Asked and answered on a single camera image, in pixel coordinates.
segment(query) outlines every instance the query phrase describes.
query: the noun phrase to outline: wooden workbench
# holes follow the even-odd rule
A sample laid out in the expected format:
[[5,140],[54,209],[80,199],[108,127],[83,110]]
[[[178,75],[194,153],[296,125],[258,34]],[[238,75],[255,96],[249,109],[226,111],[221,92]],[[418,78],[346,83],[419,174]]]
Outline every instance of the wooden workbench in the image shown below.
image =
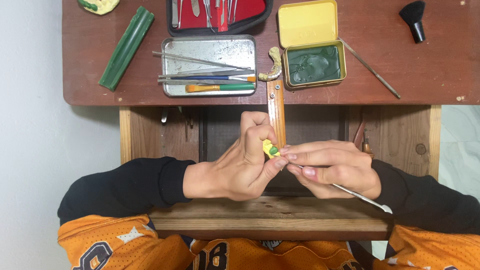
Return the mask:
[[[268,50],[279,46],[276,12],[289,0],[275,0],[272,14],[245,32],[257,42],[258,67],[272,67]],[[338,0],[342,37],[402,96],[396,99],[350,53],[347,77],[337,86],[285,91],[285,104],[480,104],[480,4],[436,0],[423,17],[426,40],[415,44],[398,11],[411,0]],[[137,8],[155,20],[115,93],[98,84],[111,54]],[[170,37],[165,0],[121,0],[115,10],[97,16],[74,0],[63,0],[63,96],[71,105],[166,106],[266,104],[265,84],[250,96],[169,98],[156,82],[160,58],[152,55]]]
[[[278,46],[276,11],[290,1],[276,0],[265,23],[245,34],[256,38],[258,67],[268,71],[267,52]],[[414,175],[438,176],[440,106],[479,104],[480,5],[460,1],[428,2],[423,25],[427,40],[415,44],[397,15],[410,0],[338,0],[339,35],[401,95],[396,99],[352,54],[347,77],[335,86],[284,92],[285,104],[408,104],[369,106],[370,143],[376,158]],[[117,90],[98,81],[136,9],[143,5],[156,19]],[[74,0],[63,1],[63,95],[71,105],[120,107],[122,163],[134,158],[199,157],[199,119],[194,107],[266,104],[265,83],[249,96],[169,98],[158,85],[158,50],[169,37],[165,0],[121,0],[104,16],[91,14]],[[180,113],[168,106],[184,106]],[[169,110],[167,124],[160,121]],[[349,108],[350,138],[359,124],[358,106]],[[196,239],[248,237],[291,240],[383,240],[393,220],[354,200],[263,196],[248,202],[194,200],[151,213],[159,236],[183,233]]]

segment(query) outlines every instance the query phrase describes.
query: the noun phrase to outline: black brush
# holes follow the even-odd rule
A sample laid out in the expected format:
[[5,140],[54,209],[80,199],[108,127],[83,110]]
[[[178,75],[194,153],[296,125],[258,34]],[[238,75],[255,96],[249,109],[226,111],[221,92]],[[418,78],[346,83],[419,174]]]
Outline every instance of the black brush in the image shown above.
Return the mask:
[[420,43],[425,40],[425,33],[423,32],[423,25],[421,23],[424,10],[425,2],[415,1],[406,5],[398,13],[400,17],[402,17],[402,19],[410,26],[410,31],[412,32],[415,43]]

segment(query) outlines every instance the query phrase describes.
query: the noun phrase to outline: tin lid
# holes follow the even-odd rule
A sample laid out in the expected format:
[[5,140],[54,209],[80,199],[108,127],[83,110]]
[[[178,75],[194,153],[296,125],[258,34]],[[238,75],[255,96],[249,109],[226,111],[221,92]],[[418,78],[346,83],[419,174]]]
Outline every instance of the tin lid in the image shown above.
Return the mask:
[[338,37],[335,0],[281,5],[278,8],[280,45],[310,44]]

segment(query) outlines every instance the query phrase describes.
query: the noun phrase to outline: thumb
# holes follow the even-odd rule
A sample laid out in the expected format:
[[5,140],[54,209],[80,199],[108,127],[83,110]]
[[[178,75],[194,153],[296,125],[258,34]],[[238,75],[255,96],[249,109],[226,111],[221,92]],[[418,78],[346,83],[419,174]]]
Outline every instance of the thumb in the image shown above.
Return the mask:
[[288,160],[282,157],[274,157],[265,162],[264,168],[260,175],[253,181],[254,188],[261,189],[262,191],[267,186],[268,182],[274,178],[280,170],[288,164]]

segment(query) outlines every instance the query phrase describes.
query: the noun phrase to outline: hand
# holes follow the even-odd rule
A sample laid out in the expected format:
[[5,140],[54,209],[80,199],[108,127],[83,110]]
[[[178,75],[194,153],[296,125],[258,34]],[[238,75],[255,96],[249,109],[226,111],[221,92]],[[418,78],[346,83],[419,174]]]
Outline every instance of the hand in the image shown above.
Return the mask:
[[215,162],[190,165],[183,177],[187,198],[227,197],[236,201],[258,198],[288,161],[275,157],[265,162],[263,141],[277,143],[268,114],[241,115],[240,138]]
[[342,185],[370,199],[378,198],[382,191],[377,172],[372,169],[372,158],[351,142],[312,142],[286,146],[279,152],[292,163],[305,166],[299,169],[289,164],[287,169],[317,198],[353,197],[331,184]]

